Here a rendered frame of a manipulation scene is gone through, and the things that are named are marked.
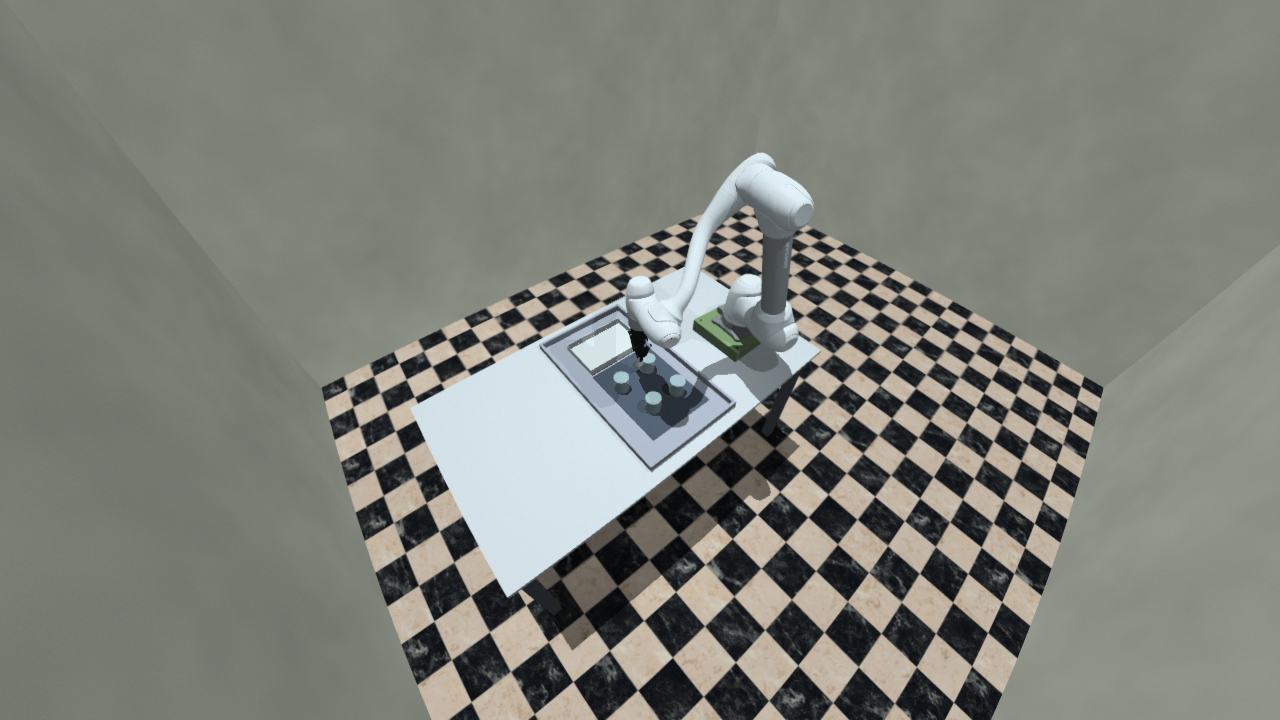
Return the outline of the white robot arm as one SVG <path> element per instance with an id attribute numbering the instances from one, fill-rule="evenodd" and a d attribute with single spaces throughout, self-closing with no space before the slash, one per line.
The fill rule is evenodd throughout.
<path id="1" fill-rule="evenodd" d="M 671 299 L 658 301 L 652 281 L 644 275 L 628 281 L 625 300 L 631 329 L 643 331 L 662 348 L 678 345 L 684 310 L 696 290 L 710 236 L 746 204 L 754 208 L 763 233 L 762 279 L 745 274 L 735 281 L 724 307 L 717 307 L 723 315 L 712 318 L 712 323 L 735 342 L 754 334 L 774 352 L 796 345 L 797 325 L 787 301 L 794 233 L 812 220 L 814 202 L 801 184 L 776 170 L 765 152 L 742 161 L 716 193 L 692 232 L 682 281 Z"/>

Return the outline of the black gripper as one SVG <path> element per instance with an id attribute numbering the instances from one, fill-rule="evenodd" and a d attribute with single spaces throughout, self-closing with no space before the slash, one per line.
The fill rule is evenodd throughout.
<path id="1" fill-rule="evenodd" d="M 643 331 L 634 331 L 630 328 L 628 336 L 634 352 L 636 354 L 636 366 L 643 366 L 643 357 L 646 357 L 652 345 L 648 343 L 648 337 Z"/>

